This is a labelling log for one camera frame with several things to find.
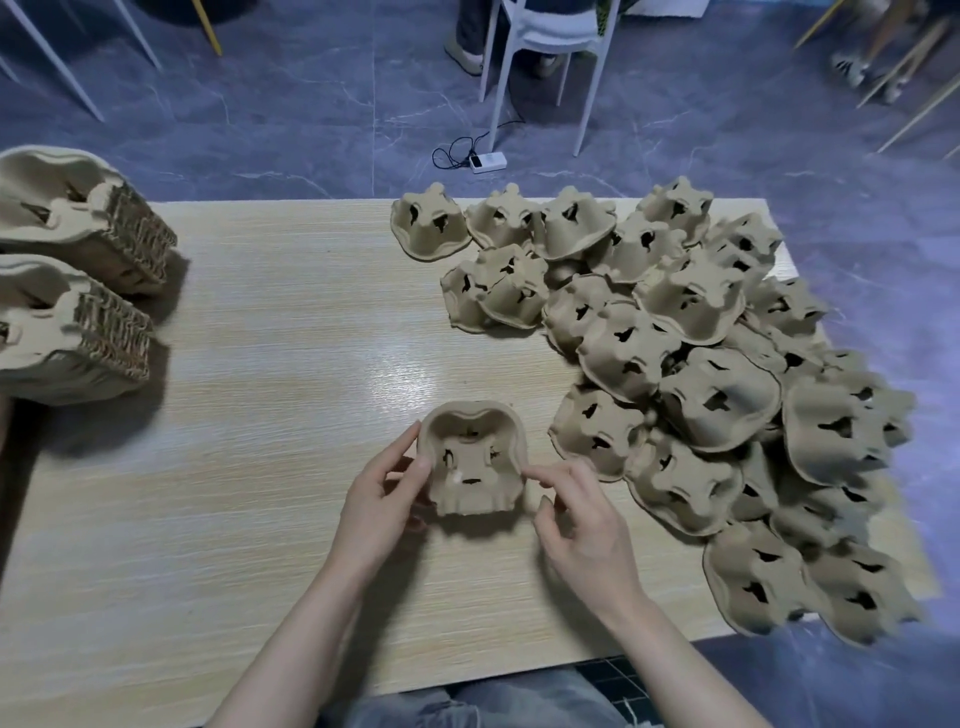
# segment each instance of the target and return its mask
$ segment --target white chair leg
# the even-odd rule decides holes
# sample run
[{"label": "white chair leg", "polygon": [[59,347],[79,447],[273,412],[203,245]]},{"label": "white chair leg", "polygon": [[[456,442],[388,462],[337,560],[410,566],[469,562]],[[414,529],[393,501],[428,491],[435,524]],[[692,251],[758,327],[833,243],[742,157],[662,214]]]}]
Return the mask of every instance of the white chair leg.
[{"label": "white chair leg", "polygon": [[16,72],[13,70],[13,68],[9,63],[4,61],[3,56],[0,56],[0,71],[3,71],[4,73],[6,73],[10,77],[10,80],[13,81],[15,84],[20,83],[20,79],[16,75]]},{"label": "white chair leg", "polygon": [[583,145],[584,135],[587,133],[587,122],[590,119],[590,112],[593,109],[593,99],[597,95],[597,87],[600,85],[600,74],[603,73],[603,66],[606,61],[607,53],[605,49],[602,55],[597,56],[596,63],[593,66],[593,77],[590,79],[590,89],[587,92],[587,102],[584,104],[584,116],[580,120],[580,131],[577,132],[577,143],[573,145],[574,157],[578,157],[580,155],[580,147]]},{"label": "white chair leg", "polygon": [[564,70],[560,75],[560,88],[557,90],[557,106],[560,105],[560,100],[564,98],[564,87],[566,86],[566,72],[570,70],[570,59],[573,58],[572,53],[566,54],[564,59]]},{"label": "white chair leg", "polygon": [[127,6],[124,5],[123,0],[113,0],[113,4],[117,7],[117,11],[123,15],[123,19],[127,21],[127,25],[130,26],[131,33],[133,33],[140,45],[143,47],[143,52],[147,54],[147,58],[149,58],[151,63],[156,66],[156,70],[162,71],[163,66],[160,65],[160,61],[156,57],[154,49],[150,47],[150,44],[147,42],[147,38],[140,33],[140,27],[133,20],[133,16],[130,15],[130,11],[127,10]]},{"label": "white chair leg", "polygon": [[69,0],[60,0],[60,7],[63,8],[63,11],[67,14],[67,17],[73,21],[73,24],[80,29],[81,33],[83,33],[85,36],[90,35],[90,33],[86,31],[86,26],[77,15],[77,12],[73,9],[73,6],[70,5]]},{"label": "white chair leg", "polygon": [[493,0],[490,7],[490,23],[487,25],[487,43],[483,50],[483,70],[480,72],[480,103],[487,98],[487,79],[493,65],[493,37],[496,35],[496,18],[500,13],[500,0]]},{"label": "white chair leg", "polygon": [[503,52],[500,78],[496,82],[496,101],[493,102],[493,122],[490,124],[490,141],[487,142],[487,153],[493,151],[493,143],[496,141],[496,128],[500,126],[500,111],[503,108],[503,96],[506,94],[507,86],[510,83],[510,66],[514,63],[515,45],[514,29],[511,28],[510,34],[507,36],[507,49]]},{"label": "white chair leg", "polygon": [[47,60],[57,68],[63,79],[73,89],[73,92],[76,93],[80,97],[80,100],[84,102],[86,107],[90,109],[90,113],[94,115],[97,121],[104,121],[104,115],[100,113],[100,110],[94,106],[92,101],[90,101],[90,97],[86,95],[86,91],[84,91],[77,79],[74,78],[74,75],[70,73],[70,69],[66,67],[66,64],[60,60],[60,56],[57,55],[56,51],[54,51],[54,49],[50,46],[50,43],[47,42],[46,38],[40,34],[40,31],[37,29],[36,25],[34,25],[33,21],[27,17],[22,10],[20,10],[20,6],[13,2],[13,0],[3,0],[3,2],[13,17],[17,19],[27,34],[34,40],[34,43],[40,46],[40,50],[43,51],[44,55],[47,57]]}]

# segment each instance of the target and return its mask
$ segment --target wooden table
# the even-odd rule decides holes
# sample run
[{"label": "wooden table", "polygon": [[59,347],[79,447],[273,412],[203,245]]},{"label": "wooden table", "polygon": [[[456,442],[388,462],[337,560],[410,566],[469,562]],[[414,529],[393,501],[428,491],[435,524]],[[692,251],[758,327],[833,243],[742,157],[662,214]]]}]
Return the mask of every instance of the wooden table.
[{"label": "wooden table", "polygon": [[[546,429],[576,370],[539,332],[448,324],[440,277],[475,249],[411,260],[382,200],[157,208],[190,261],[176,309],[155,310],[168,356],[151,388],[53,423],[0,592],[3,728],[203,723],[323,562],[358,469],[443,401],[505,401],[532,460],[557,458]],[[761,200],[713,209],[767,214]],[[649,594],[690,639],[729,633],[702,549],[622,483],[609,493]],[[915,595],[937,593],[898,502],[872,532]],[[525,519],[501,519],[402,548],[346,674],[369,666],[368,688],[390,692],[617,651],[544,575],[535,539]]]}]

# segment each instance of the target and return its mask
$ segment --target pants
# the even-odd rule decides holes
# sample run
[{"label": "pants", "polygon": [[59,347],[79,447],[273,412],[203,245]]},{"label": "pants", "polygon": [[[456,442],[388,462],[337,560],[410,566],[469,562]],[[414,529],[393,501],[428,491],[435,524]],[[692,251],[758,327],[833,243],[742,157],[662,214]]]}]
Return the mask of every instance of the pants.
[{"label": "pants", "polygon": [[[491,5],[492,0],[460,0],[457,42],[474,56],[483,55]],[[526,8],[537,12],[555,12],[557,15],[573,15],[588,11],[595,5],[596,0],[527,0]]]},{"label": "pants", "polygon": [[443,688],[379,695],[354,703],[343,728],[624,728],[607,698],[573,667]]}]

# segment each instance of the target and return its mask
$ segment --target chair seat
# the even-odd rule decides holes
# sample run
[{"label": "chair seat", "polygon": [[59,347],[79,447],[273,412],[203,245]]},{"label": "chair seat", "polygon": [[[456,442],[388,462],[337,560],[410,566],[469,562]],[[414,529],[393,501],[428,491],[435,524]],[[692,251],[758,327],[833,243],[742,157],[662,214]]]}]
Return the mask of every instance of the chair seat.
[{"label": "chair seat", "polygon": [[[503,10],[513,23],[517,14],[516,3],[513,0],[503,0]],[[523,25],[517,29],[523,45],[527,42],[541,46],[584,45],[600,37],[594,8],[573,15],[524,10]]]}]

